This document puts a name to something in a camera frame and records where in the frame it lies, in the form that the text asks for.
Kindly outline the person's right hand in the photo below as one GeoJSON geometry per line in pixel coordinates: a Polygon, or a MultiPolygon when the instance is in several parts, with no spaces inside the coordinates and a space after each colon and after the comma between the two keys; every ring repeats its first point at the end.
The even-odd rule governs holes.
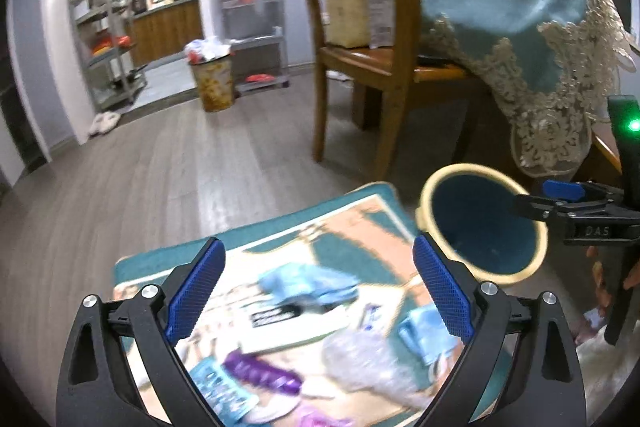
{"type": "MultiPolygon", "coordinates": [[[[596,289],[596,298],[598,302],[598,311],[601,317],[605,316],[605,312],[609,306],[611,306],[613,296],[606,287],[604,278],[603,265],[599,260],[593,262],[592,265],[592,277],[596,289]]],[[[639,285],[639,263],[636,263],[634,267],[629,271],[623,286],[625,289],[631,289],[639,285]]]]}

